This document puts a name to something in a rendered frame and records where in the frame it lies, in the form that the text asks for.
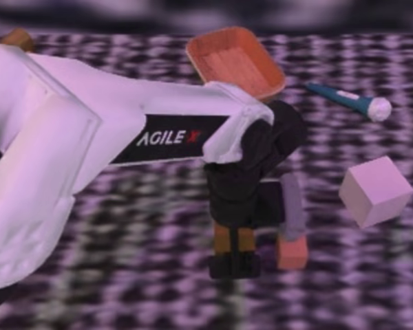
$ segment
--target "brown object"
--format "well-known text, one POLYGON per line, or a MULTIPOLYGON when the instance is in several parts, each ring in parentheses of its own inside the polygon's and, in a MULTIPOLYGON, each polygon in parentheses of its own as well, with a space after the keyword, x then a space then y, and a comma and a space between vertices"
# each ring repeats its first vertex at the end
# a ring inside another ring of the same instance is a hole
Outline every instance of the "brown object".
POLYGON ((3 43, 5 45, 18 46, 25 52, 34 51, 34 41, 30 37, 30 35, 20 27, 13 29, 13 31, 5 35, 0 40, 0 43, 3 43))
POLYGON ((254 33, 243 27, 196 36, 187 44, 187 55, 204 83, 232 83, 261 101, 285 86, 283 71, 254 33))
POLYGON ((287 241, 281 235, 277 238, 277 267, 280 270, 300 270, 308 262, 308 242, 306 236, 295 241, 287 241))
MULTIPOLYGON (((231 242, 229 238, 229 229, 219 225, 214 221, 214 252, 216 254, 226 253, 231 251, 231 242)), ((255 239, 254 231, 250 228, 239 228, 239 251, 254 251, 255 239)))

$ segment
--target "white robotic arm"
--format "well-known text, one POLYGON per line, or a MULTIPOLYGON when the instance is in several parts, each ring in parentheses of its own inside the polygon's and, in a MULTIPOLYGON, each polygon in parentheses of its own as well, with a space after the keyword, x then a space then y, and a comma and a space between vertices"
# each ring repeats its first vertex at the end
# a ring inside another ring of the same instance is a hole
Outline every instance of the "white robotic arm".
POLYGON ((0 45, 0 288, 52 253, 74 194, 107 165, 237 162, 274 114, 241 89, 128 79, 0 45))

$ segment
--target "checkered tablecloth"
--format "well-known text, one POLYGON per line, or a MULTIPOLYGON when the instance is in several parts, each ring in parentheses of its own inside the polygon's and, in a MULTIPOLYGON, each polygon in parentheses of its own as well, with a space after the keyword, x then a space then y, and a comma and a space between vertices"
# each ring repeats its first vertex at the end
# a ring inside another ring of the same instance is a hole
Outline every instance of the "checkered tablecloth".
MULTIPOLYGON (((303 189, 310 262, 211 280, 211 220, 200 162, 108 168, 78 196, 61 242, 0 309, 0 330, 413 329, 413 198, 400 219, 360 230, 338 188, 346 169, 390 156, 413 185, 413 35, 260 39, 288 77, 279 96, 307 121, 284 162, 303 189), (385 96, 374 124, 307 92, 315 81, 385 96)), ((179 36, 37 36, 38 52, 131 78, 200 83, 179 36)), ((272 256, 274 232, 258 235, 272 256)))

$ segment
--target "blue microphone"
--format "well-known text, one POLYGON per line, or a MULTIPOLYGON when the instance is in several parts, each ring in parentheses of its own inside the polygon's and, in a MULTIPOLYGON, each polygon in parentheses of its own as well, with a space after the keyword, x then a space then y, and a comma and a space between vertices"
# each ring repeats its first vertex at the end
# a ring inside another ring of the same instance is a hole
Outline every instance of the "blue microphone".
POLYGON ((382 122, 392 112, 392 105, 386 98, 369 98, 314 83, 308 83, 306 88, 333 102, 362 113, 373 122, 382 122))

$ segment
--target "pink cube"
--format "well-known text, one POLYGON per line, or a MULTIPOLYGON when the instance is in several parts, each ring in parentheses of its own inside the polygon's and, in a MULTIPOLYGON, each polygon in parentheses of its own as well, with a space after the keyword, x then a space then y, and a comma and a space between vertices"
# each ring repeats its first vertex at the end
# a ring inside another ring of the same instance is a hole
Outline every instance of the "pink cube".
POLYGON ((385 156, 348 169, 339 196, 361 228, 399 216, 413 188, 385 156))

